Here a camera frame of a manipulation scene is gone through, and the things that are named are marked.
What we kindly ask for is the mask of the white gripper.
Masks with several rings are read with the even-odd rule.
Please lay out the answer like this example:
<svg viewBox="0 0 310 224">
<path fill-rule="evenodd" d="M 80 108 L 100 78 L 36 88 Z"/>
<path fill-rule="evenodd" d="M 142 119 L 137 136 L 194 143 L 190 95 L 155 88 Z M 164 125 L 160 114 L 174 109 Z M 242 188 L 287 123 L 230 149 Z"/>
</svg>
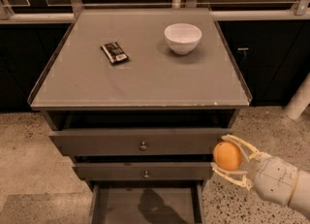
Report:
<svg viewBox="0 0 310 224">
<path fill-rule="evenodd" d="M 260 153 L 252 144 L 237 136 L 227 134 L 222 140 L 235 144 L 247 162 L 256 159 Z M 210 165 L 213 172 L 223 179 L 248 191 L 254 186 L 261 199 L 282 207 L 289 205 L 299 174 L 296 166 L 276 156 L 267 156 L 254 166 L 250 174 L 253 181 L 247 177 L 246 171 L 227 171 L 215 162 L 211 162 Z"/>
</svg>

